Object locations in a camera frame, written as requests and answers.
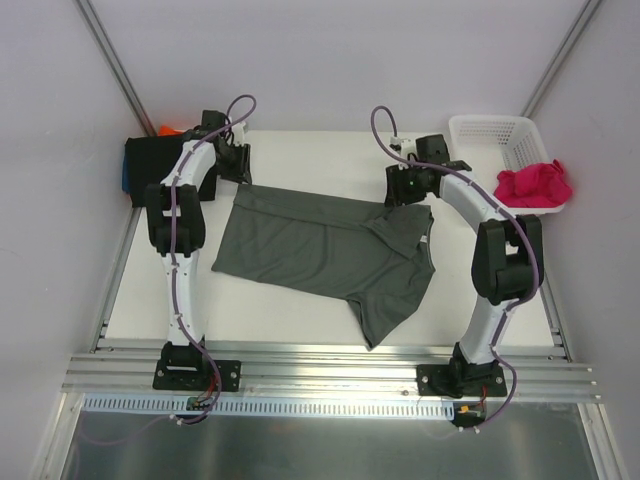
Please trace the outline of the grey t shirt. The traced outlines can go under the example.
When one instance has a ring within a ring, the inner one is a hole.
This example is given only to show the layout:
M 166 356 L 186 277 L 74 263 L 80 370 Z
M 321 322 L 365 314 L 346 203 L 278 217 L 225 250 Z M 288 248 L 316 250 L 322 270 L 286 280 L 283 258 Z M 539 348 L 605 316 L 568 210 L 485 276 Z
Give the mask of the grey t shirt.
M 343 300 L 373 349 L 424 298 L 433 224 L 427 205 L 241 185 L 211 269 Z

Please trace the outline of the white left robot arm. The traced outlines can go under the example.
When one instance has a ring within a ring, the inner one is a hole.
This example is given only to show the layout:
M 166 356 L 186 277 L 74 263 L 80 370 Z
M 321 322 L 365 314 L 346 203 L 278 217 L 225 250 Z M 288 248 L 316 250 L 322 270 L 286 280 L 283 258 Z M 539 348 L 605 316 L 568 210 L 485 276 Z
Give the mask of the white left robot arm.
M 244 123 L 185 132 L 176 163 L 145 189 L 151 245 L 160 255 L 169 295 L 169 330 L 159 375 L 176 377 L 188 388 L 203 386 L 213 369 L 203 353 L 205 326 L 197 313 L 196 280 L 206 225 L 199 190 L 208 175 L 242 184 L 251 181 Z

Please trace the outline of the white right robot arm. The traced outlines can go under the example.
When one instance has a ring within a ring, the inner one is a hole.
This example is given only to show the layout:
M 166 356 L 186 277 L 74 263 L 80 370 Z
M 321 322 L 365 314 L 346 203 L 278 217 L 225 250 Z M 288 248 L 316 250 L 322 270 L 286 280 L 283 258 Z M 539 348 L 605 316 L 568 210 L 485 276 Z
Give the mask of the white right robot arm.
M 464 161 L 453 161 L 441 135 L 415 141 L 394 136 L 385 151 L 388 206 L 418 203 L 434 195 L 451 206 L 476 234 L 471 264 L 477 293 L 469 326 L 445 365 L 420 365 L 422 394 L 459 399 L 506 394 L 497 347 L 521 304 L 544 278 L 542 226 L 535 215 L 515 215 L 486 191 Z

